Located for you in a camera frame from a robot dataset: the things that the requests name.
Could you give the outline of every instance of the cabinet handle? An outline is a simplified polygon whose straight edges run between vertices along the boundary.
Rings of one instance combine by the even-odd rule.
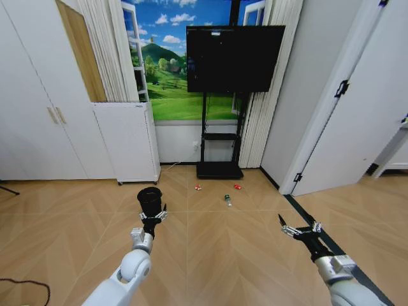
[[[52,111],[52,108],[47,107],[48,113],[50,114],[51,119],[55,124],[59,124],[57,118],[54,115],[54,112]]]
[[[59,109],[59,107],[56,107],[56,109],[57,109],[58,116],[61,119],[61,122],[63,124],[66,124],[66,120],[65,120],[64,115],[62,114],[61,110]]]

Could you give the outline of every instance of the black cup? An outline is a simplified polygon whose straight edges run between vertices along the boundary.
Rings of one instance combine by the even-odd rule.
[[[161,196],[159,188],[148,187],[138,193],[138,201],[146,217],[153,218],[161,212]]]

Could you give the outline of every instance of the blue sky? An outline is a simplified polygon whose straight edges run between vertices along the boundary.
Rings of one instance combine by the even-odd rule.
[[[242,1],[240,24],[245,5],[257,0]],[[178,55],[186,52],[186,26],[227,26],[231,0],[125,0],[136,7],[136,18],[142,45],[154,43]],[[127,30],[132,30],[130,14],[125,13]]]

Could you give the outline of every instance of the herringbone floor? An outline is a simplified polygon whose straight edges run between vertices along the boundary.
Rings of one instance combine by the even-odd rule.
[[[245,170],[239,191],[236,182],[215,180],[199,181],[203,189],[195,191],[197,182],[193,166],[162,172],[158,188],[170,213],[157,227],[152,271],[132,305],[329,304],[307,250],[280,232],[277,214],[293,226],[304,221],[259,170]],[[380,178],[299,199],[397,305],[406,305],[407,185],[405,177]],[[22,194],[0,191],[0,277],[46,282],[50,305],[80,305],[130,250],[129,232],[141,225],[136,195],[148,185],[94,180],[7,186]],[[373,215],[380,221],[369,223]],[[43,305],[46,298],[35,285],[0,282],[0,305]]]

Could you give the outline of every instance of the white curtain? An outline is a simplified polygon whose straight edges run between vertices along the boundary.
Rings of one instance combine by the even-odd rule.
[[[139,101],[119,0],[78,0],[108,101]]]
[[[272,82],[268,92],[251,94],[242,134],[239,166],[258,168],[283,77],[288,64],[303,0],[266,0],[264,26],[286,26]]]

